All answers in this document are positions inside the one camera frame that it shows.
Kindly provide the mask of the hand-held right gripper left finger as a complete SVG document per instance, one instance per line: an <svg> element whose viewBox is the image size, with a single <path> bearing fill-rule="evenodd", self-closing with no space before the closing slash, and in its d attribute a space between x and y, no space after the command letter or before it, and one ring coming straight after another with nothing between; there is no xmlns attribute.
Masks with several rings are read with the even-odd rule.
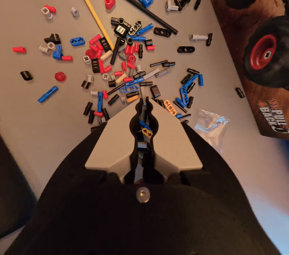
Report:
<svg viewBox="0 0 289 255"><path fill-rule="evenodd" d="M131 171L130 156L135 148L135 138L129 124L137 114L135 109L140 99L130 103L125 109L113 116L106 124L85 168L116 173L122 183Z"/></svg>

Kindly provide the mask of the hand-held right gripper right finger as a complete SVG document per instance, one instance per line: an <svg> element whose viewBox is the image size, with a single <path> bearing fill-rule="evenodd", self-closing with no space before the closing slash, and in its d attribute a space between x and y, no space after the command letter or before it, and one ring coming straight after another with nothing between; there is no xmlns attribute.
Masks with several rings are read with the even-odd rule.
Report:
<svg viewBox="0 0 289 255"><path fill-rule="evenodd" d="M143 159L146 183L162 184L172 174L203 167L179 120L182 115L168 100L164 106L146 98L148 125L143 128L143 134L150 139L150 153Z"/></svg>

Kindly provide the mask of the small building pieces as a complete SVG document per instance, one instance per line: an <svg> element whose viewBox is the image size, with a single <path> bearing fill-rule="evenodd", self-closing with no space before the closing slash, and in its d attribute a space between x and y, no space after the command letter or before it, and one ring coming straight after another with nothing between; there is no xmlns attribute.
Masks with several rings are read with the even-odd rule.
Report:
<svg viewBox="0 0 289 255"><path fill-rule="evenodd" d="M56 44L56 37L57 34L52 34L50 38L45 39L45 41L48 44ZM154 50L155 46L152 45L151 40L146 40L145 41L146 44L146 48L147 50ZM191 54L195 51L194 47L191 46L180 46L177 49L177 52L179 54ZM62 59L64 61L64 56L62 55L61 52L61 46L60 44L56 44L56 51L53 52L53 58L55 59ZM127 56L128 59L128 63L127 63L127 67L129 68L134 68L135 65L135 56L134 55L128 55ZM99 71L99 66L100 66L100 60L104 60L104 59L91 59L91 65L93 67L93 65L95 65L97 68L96 71ZM179 120L188 118L191 116L191 114L187 114L185 116L183 116L180 113L177 113L177 111L174 109L174 107L172 106L172 104L168 101L165 100L164 102L162 100L159 100L158 98L160 97L160 92L159 89L157 87L157 85L153 85L152 82L147 82L146 80L149 79L150 77L152 77L153 75L155 75L156 77L161 77L162 75L168 73L169 71L171 71L171 66L174 66L175 62L168 62L167 60L165 61L161 61L158 63L153 63L150 66L157 66L157 65L162 65L163 67L167 67L166 69L164 69L163 71L160 71L159 69L155 69L154 71L147 73L145 71L140 72L135 74L133 77L126 77L125 75L125 71L123 71L124 73L121 73L121 76L118 77L117 80L113 80L111 83L113 83L113 86L117 85L113 90L109 91L107 94L107 96L113 94L116 91L120 91L121 93L127 93L126 96L126 101L127 103L133 102L136 99L139 98L139 92L141 92L142 98L143 98L143 104L146 105L146 97L145 97L145 93L144 93L144 87L145 86L150 86L150 90L151 93L153 94L153 99L157 102L160 103L160 105L164 108L166 108L173 116L175 116L176 118L178 118ZM173 101L173 103L175 105L177 105L183 112L187 113L187 110L185 110L185 108L190 108L193 102L193 97L189 97L188 98L188 92L193 88L193 86L195 85L194 80L199 76L199 85L203 86L203 77L202 74L200 74L197 71L194 71L192 69L188 69L189 74L184 78L184 80L181 81L182 83L182 87L180 88L180 98L176 98L175 101ZM23 78L26 80L30 80L33 79L33 77L31 76L31 74L28 71L22 71L20 73ZM40 99L38 99L39 103L43 103L46 100L48 100L56 91L58 90L58 87L53 86L49 91L47 91L44 95L42 95L40 97ZM103 114L103 116L105 116L105 118L108 119L108 115L106 116L105 111L101 111L101 104L99 103L98 105L98 112L95 112L94 115L99 115L101 116Z"/></svg>

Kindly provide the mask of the grey desk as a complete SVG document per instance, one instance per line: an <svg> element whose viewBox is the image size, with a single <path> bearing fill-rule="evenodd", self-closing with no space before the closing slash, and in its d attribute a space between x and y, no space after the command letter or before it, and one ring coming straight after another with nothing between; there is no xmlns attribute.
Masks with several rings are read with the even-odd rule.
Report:
<svg viewBox="0 0 289 255"><path fill-rule="evenodd" d="M155 51L144 50L140 63L175 61L170 74L153 80L170 102L179 96L179 82L187 68L200 71L204 86L193 89L189 126L194 128L200 109L230 119L222 140L222 157L240 181L260 224L282 254L288 254L288 160L282 141L259 133L211 0L194 1L179 13L166 13L166 0L154 0L150 10L178 30L166 39L152 38ZM128 23L152 20L124 0L106 10L104 0L90 0L115 44L110 17ZM56 44L45 39L57 34L64 61L53 58ZM89 133L84 108L90 90L81 87L91 66L83 62L88 41L100 34L84 0L1 0L1 135L22 169L31 189L40 197L65 156ZM191 54L179 54L191 46ZM20 74L28 71L33 79ZM45 102L38 99L53 86L58 90Z"/></svg>

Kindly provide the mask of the empty clear plastic bag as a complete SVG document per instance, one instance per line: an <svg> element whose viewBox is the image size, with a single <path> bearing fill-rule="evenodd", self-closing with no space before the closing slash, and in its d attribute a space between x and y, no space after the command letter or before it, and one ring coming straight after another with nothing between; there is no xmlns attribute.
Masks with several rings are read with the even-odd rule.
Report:
<svg viewBox="0 0 289 255"><path fill-rule="evenodd" d="M216 113L199 110L194 131L219 154L222 153L222 139L230 119Z"/></svg>

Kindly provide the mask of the yellow axle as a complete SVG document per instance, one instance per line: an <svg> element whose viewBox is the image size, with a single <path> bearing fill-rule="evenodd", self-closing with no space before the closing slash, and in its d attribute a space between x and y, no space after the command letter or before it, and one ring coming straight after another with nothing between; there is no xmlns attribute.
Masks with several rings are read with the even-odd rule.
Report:
<svg viewBox="0 0 289 255"><path fill-rule="evenodd" d="M84 1L85 1L86 5L87 5L89 11L91 12L93 18L95 19L95 21L96 21L96 23L97 23L99 29L101 30L103 36L106 38L106 40L107 40L109 46L111 47L111 49L112 49L112 51L113 51L113 50L114 50L114 44L112 43L112 41L111 41L111 39L110 39L110 37L109 37L107 31L105 30L105 28L104 28L102 22L100 21L98 15L96 14L96 11L94 10L94 8L93 8L93 6L92 6L90 0L84 0Z"/></svg>

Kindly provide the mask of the black toy truck box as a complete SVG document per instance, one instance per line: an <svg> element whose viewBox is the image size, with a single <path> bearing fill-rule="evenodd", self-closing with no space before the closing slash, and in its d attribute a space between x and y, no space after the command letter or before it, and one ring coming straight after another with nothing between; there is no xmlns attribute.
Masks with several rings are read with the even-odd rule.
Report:
<svg viewBox="0 0 289 255"><path fill-rule="evenodd" d="M211 0L261 135L288 141L288 0Z"/></svg>

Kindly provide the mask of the long black axle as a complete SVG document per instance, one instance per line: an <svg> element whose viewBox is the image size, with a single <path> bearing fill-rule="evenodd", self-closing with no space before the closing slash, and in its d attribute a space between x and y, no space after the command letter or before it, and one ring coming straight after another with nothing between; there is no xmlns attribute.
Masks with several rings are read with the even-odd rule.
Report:
<svg viewBox="0 0 289 255"><path fill-rule="evenodd" d="M169 25L167 22L159 18L157 15L146 9L142 4L138 3L136 0L125 0L135 8L137 8L142 13L146 14L148 17L150 17L152 20L163 26L164 28L170 30L174 35L178 34L178 30L176 30L174 27Z"/></svg>

